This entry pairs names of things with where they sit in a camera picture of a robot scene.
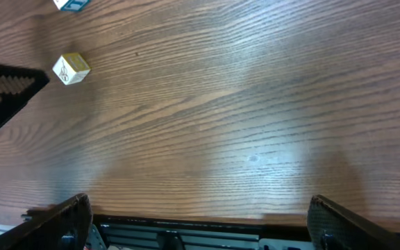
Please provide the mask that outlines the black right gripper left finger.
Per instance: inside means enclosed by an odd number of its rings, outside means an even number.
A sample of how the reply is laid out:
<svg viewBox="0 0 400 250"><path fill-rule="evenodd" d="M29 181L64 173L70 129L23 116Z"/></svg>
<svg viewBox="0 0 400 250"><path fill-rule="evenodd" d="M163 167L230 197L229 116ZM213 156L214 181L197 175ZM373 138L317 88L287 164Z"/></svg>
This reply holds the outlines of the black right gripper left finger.
<svg viewBox="0 0 400 250"><path fill-rule="evenodd" d="M88 195L77 194L0 235L0 250L83 250L92 218Z"/></svg>

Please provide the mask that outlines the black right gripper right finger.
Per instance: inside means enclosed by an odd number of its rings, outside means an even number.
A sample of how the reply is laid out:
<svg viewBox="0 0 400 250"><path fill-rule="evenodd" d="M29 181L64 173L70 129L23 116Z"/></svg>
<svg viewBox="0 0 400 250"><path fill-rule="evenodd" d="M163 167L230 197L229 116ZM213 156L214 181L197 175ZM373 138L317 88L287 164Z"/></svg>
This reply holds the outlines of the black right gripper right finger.
<svg viewBox="0 0 400 250"><path fill-rule="evenodd" d="M310 200L307 229L316 249L400 250L399 235L322 195Z"/></svg>

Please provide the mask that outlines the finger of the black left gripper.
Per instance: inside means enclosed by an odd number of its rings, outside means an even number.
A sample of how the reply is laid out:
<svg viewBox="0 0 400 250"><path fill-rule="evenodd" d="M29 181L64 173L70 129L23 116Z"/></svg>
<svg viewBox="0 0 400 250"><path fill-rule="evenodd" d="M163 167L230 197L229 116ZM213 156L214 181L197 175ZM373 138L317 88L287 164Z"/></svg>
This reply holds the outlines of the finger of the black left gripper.
<svg viewBox="0 0 400 250"><path fill-rule="evenodd" d="M40 69L0 64L0 128L47 83L49 77Z"/></svg>

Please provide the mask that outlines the white block yellow S side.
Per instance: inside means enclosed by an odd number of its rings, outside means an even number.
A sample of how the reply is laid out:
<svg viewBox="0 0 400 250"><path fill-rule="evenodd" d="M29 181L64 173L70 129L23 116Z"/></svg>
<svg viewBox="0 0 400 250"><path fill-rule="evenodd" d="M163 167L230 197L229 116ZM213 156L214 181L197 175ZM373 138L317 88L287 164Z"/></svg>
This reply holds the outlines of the white block yellow S side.
<svg viewBox="0 0 400 250"><path fill-rule="evenodd" d="M52 68L64 85L81 82L91 69L80 53L62 54Z"/></svg>

